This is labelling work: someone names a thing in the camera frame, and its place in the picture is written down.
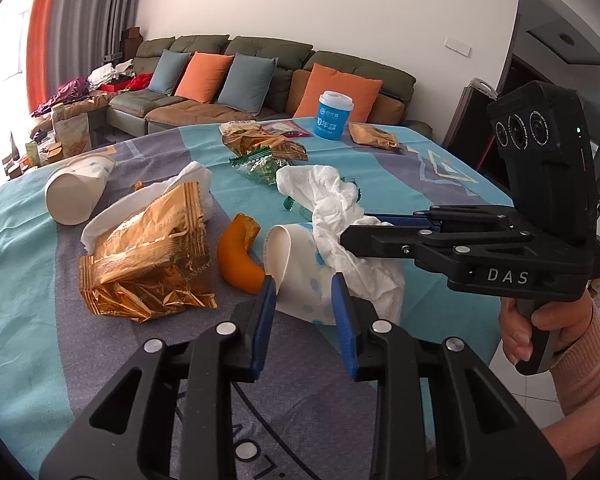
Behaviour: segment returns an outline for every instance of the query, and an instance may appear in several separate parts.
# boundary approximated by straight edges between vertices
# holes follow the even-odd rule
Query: curtain
[[[27,33],[27,102],[29,112],[46,102],[46,37],[53,0],[33,0]]]
[[[138,0],[52,0],[46,22],[45,76],[39,78],[46,97],[40,100],[36,95],[36,106],[61,84],[87,77],[104,64],[106,55],[118,52],[122,31],[135,23],[137,5]],[[27,91],[29,82],[27,73]]]

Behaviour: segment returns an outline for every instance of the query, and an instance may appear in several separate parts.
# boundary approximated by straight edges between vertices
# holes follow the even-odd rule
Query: hand
[[[593,316],[593,302],[589,291],[573,303],[552,301],[536,310],[531,322],[520,316],[516,310],[516,300],[500,298],[500,336],[502,349],[513,365],[519,361],[529,361],[533,353],[531,344],[531,323],[545,331],[560,330],[556,350],[563,350],[576,342],[589,328]]]

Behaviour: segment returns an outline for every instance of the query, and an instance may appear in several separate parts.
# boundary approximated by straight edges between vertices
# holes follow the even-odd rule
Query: orange pillow
[[[294,117],[315,117],[318,113],[318,99],[325,90],[331,90],[348,95],[353,99],[353,110],[349,115],[349,121],[366,123],[381,86],[382,80],[380,79],[367,79],[359,75],[345,74],[334,68],[314,63],[300,106]]]
[[[234,56],[196,52],[189,61],[175,95],[199,103],[210,103],[233,61]]]

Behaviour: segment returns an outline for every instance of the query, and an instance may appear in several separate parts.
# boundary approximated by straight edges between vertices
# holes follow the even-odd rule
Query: blue polka dot
[[[324,260],[322,259],[322,256],[320,256],[320,253],[318,253],[318,252],[315,253],[315,263],[316,263],[316,265],[318,265],[319,269],[323,268],[325,265]]]

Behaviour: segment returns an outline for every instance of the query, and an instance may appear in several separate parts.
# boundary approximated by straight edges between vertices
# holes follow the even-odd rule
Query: gray pillow
[[[171,95],[189,56],[191,56],[189,52],[180,54],[171,50],[163,50],[160,61],[155,67],[154,75],[149,82],[149,90]]]
[[[235,54],[218,97],[218,104],[256,116],[269,91],[278,58]]]

